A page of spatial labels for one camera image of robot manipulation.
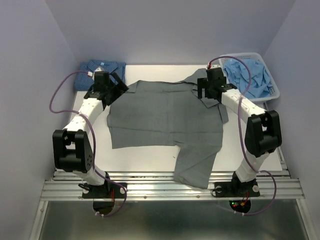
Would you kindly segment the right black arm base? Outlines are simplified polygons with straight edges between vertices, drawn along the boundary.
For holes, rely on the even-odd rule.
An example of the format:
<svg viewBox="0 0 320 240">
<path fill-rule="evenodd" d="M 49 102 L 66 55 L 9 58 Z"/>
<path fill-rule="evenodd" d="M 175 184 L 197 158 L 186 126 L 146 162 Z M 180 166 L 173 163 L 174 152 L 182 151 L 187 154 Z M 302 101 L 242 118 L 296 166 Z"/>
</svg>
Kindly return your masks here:
<svg viewBox="0 0 320 240">
<path fill-rule="evenodd" d="M 215 182 L 211 195 L 216 198 L 242 198 L 259 197 L 261 194 L 257 181 L 253 180 L 250 182 Z"/>
</svg>

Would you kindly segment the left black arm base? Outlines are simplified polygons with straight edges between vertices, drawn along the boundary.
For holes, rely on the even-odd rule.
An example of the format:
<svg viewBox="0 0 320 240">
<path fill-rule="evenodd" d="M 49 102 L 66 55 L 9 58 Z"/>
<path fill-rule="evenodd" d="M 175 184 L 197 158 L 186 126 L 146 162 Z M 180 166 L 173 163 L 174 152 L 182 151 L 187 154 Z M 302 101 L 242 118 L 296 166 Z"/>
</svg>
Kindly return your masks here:
<svg viewBox="0 0 320 240">
<path fill-rule="evenodd" d="M 79 183 L 82 189 L 83 199 L 124 199 L 125 191 L 122 187 L 114 183 L 105 183 L 104 185 L 90 185 L 88 183 Z"/>
</svg>

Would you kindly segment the grey long sleeve shirt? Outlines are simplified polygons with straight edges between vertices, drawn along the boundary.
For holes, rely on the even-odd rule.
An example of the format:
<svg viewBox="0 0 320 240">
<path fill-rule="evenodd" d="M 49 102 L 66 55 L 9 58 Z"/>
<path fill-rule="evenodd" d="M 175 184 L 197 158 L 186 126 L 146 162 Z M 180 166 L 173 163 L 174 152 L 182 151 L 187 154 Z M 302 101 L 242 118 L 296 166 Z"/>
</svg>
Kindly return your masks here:
<svg viewBox="0 0 320 240">
<path fill-rule="evenodd" d="M 217 100 L 198 98 L 197 80 L 206 75 L 200 68 L 178 82 L 131 84 L 107 116 L 112 148 L 178 146 L 174 181 L 206 189 L 229 120 Z"/>
</svg>

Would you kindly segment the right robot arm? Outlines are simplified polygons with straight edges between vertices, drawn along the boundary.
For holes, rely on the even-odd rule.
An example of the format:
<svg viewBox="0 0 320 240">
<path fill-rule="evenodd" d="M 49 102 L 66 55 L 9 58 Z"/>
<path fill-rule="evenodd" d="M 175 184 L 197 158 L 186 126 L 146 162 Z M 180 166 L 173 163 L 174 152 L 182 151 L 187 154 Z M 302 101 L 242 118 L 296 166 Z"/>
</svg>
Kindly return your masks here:
<svg viewBox="0 0 320 240">
<path fill-rule="evenodd" d="M 217 100 L 238 117 L 240 145 L 244 159 L 235 171 L 236 179 L 230 182 L 231 192 L 242 195 L 248 190 L 262 164 L 282 144 L 280 116 L 275 111 L 259 107 L 231 83 L 219 66 L 206 70 L 206 77 L 197 80 L 197 95 Z"/>
</svg>

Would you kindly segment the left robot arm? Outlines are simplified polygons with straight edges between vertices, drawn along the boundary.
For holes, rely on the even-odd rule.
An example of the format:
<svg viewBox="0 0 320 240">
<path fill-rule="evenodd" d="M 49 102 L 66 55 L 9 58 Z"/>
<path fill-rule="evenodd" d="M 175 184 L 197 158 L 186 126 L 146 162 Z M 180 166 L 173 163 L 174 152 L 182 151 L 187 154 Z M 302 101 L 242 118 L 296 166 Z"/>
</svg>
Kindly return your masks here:
<svg viewBox="0 0 320 240">
<path fill-rule="evenodd" d="M 82 188 L 94 190 L 100 197 L 111 193 L 109 175 L 95 165 L 96 138 L 89 140 L 88 135 L 95 136 L 93 123 L 129 88 L 115 72 L 97 68 L 87 71 L 86 75 L 93 84 L 83 97 L 78 110 L 70 110 L 73 119 L 63 128 L 52 134 L 54 165 L 56 169 L 74 173 L 85 181 Z"/>
</svg>

